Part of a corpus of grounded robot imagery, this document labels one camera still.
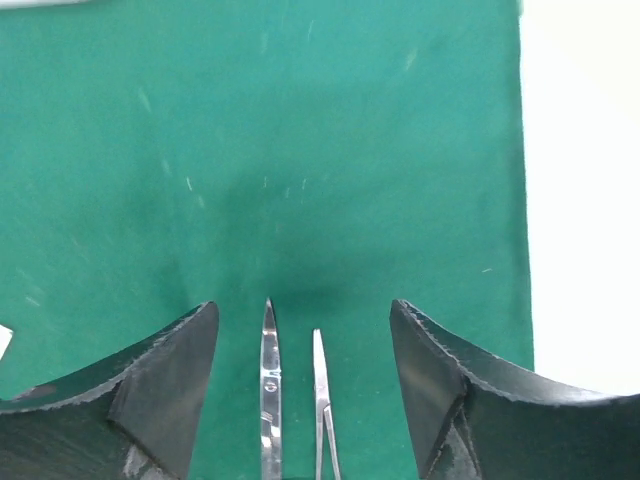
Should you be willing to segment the dark green surgical cloth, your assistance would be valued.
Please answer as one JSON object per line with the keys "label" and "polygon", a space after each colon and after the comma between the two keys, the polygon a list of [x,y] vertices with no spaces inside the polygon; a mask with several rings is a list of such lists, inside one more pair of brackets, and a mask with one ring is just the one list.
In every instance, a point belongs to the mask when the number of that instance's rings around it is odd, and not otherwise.
{"label": "dark green surgical cloth", "polygon": [[533,364],[517,1],[88,1],[1,14],[1,394],[215,302],[190,475],[260,475],[264,307],[283,472],[413,479],[389,311]]}

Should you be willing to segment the steel forceps with ring handles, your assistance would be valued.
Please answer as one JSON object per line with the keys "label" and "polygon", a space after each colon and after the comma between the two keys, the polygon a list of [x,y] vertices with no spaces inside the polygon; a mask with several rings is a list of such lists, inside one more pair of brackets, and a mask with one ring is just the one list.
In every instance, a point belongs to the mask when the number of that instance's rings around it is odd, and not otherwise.
{"label": "steel forceps with ring handles", "polygon": [[320,329],[314,329],[312,332],[312,350],[315,397],[315,479],[320,480],[322,478],[324,434],[327,434],[334,478],[341,479],[329,391],[328,369]]}

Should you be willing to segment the steel surgical scissors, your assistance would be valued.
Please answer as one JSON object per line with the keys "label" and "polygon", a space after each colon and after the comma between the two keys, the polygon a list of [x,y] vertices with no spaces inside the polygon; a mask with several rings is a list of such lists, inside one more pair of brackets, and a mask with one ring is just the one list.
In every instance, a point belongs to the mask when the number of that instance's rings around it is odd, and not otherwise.
{"label": "steel surgical scissors", "polygon": [[281,360],[275,311],[266,300],[261,337],[261,479],[282,478]]}

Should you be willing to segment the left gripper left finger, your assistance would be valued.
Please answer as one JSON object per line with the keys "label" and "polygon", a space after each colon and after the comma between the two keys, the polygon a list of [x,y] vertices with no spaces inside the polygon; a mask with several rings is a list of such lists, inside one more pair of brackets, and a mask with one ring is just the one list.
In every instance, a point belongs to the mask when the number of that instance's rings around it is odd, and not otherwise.
{"label": "left gripper left finger", "polygon": [[187,478],[218,329],[218,307],[206,302],[150,337],[2,401],[2,478]]}

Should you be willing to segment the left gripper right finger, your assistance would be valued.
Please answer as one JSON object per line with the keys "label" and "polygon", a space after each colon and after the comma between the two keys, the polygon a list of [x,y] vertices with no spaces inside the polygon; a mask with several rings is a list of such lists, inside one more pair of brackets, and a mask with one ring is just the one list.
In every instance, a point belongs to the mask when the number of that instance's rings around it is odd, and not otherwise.
{"label": "left gripper right finger", "polygon": [[389,320],[419,478],[638,478],[638,395],[540,376],[406,300]]}

